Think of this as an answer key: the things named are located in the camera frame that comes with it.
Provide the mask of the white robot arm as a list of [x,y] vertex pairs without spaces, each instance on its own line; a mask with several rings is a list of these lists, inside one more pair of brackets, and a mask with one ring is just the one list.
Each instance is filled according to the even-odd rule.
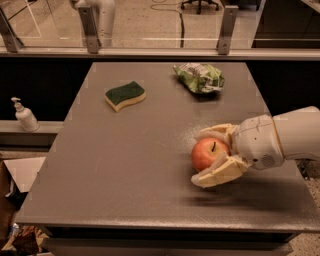
[[198,171],[191,182],[213,187],[235,180],[248,169],[264,170],[287,160],[320,160],[320,111],[306,107],[274,117],[262,115],[239,125],[201,130],[191,152]]

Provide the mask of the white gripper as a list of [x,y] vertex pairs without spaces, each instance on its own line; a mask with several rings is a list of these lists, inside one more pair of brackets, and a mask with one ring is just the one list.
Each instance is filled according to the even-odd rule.
[[200,130],[194,136],[199,141],[216,138],[231,145],[237,155],[222,153],[208,168],[191,178],[199,187],[224,184],[241,177],[249,168],[257,170],[281,166],[284,156],[271,116],[262,115],[244,120],[240,125],[224,123]]

